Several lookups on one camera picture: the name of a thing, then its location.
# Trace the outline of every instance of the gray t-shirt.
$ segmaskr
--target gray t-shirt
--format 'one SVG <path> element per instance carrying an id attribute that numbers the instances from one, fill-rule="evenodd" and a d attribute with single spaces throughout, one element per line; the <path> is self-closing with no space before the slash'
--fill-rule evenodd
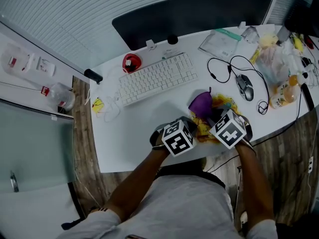
<path id="1" fill-rule="evenodd" d="M 130 219 L 121 223 L 111 210 L 97 211 L 58 239 L 240 239 L 229 196 L 217 183 L 192 175 L 158 178 Z M 277 239 L 275 222 L 264 220 L 248 239 Z"/>

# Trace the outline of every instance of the white desk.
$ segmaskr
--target white desk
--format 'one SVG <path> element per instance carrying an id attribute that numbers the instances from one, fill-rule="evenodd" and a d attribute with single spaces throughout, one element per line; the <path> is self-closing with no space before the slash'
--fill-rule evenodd
<path id="1" fill-rule="evenodd" d="M 243 31 L 236 27 L 228 29 L 239 34 Z M 240 96 L 233 74 L 226 84 L 218 83 L 212 79 L 206 68 L 206 62 L 210 57 L 197 49 L 208 33 L 209 31 L 205 31 L 181 37 L 179 42 L 174 45 L 181 52 L 187 52 L 190 56 L 198 71 L 199 79 L 197 81 L 178 86 L 125 108 L 122 107 L 121 101 L 118 101 L 121 113 L 108 123 L 104 122 L 103 117 L 97 118 L 95 113 L 91 111 L 94 142 L 102 173 L 134 170 L 151 150 L 149 138 L 153 130 L 162 123 L 173 121 L 182 115 L 188 116 L 188 105 L 196 94 L 200 93 L 198 90 L 208 91 L 209 87 L 212 87 L 212 95 L 222 93 L 232 97 L 239 111 L 249 119 L 252 125 L 252 140 L 268 135 L 296 119 L 297 102 L 278 110 L 269 107 L 266 115 L 257 112 L 258 101 L 267 100 L 267 93 L 262 79 L 255 72 L 245 72 L 254 87 L 255 97 L 252 102 L 245 101 Z M 136 53 L 142 58 L 142 67 L 144 67 L 161 60 L 162 52 L 170 48 L 172 45 L 162 42 L 157 45 L 155 50 L 148 51 L 144 48 Z M 242 40 L 238 45 L 236 55 L 250 58 L 255 48 L 256 45 L 248 44 Z M 312 50 L 312 53 L 318 60 L 318 50 Z M 106 96 L 113 97 L 118 91 L 118 78 L 124 75 L 121 69 L 124 55 L 93 69 L 101 74 L 104 80 L 100 85 L 93 81 L 90 82 L 91 101 L 97 97 L 102 100 Z M 313 61 L 307 49 L 305 56 Z M 233 61 L 234 65 L 239 68 L 250 67 L 248 62 L 242 58 Z M 217 61 L 212 62 L 210 68 L 218 79 L 227 79 L 228 72 L 225 64 Z M 317 106 L 319 104 L 319 88 L 310 89 L 310 93 L 315 106 Z M 300 117 L 308 112 L 304 97 L 302 97 L 301 102 Z M 218 155 L 223 151 L 226 151 L 226 148 L 222 144 L 199 143 L 195 149 L 181 156 L 175 158 L 170 156 L 164 165 Z"/>

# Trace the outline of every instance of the door handle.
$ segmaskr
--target door handle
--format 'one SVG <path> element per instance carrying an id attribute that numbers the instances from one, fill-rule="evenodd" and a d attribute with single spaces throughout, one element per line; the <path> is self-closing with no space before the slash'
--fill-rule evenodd
<path id="1" fill-rule="evenodd" d="M 10 180 L 11 180 L 11 185 L 13 188 L 13 192 L 19 192 L 19 187 L 18 187 L 18 183 L 16 181 L 16 177 L 14 175 L 14 173 L 11 171 L 11 175 L 10 175 Z"/>

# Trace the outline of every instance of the white keyboard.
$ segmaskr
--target white keyboard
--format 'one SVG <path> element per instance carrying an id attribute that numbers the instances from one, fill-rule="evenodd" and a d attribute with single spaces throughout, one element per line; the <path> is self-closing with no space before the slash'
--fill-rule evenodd
<path id="1" fill-rule="evenodd" d="M 119 79 L 123 106 L 185 84 L 197 77 L 186 53 L 154 63 Z"/>

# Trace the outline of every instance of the purple object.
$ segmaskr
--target purple object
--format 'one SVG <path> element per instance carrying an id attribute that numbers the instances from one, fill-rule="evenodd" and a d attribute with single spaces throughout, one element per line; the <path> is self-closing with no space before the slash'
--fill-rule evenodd
<path id="1" fill-rule="evenodd" d="M 211 110 L 213 105 L 213 99 L 210 95 L 211 87 L 209 87 L 209 92 L 204 92 L 199 94 L 195 99 L 191 102 L 188 109 L 195 113 L 196 117 L 206 119 L 213 115 Z"/>

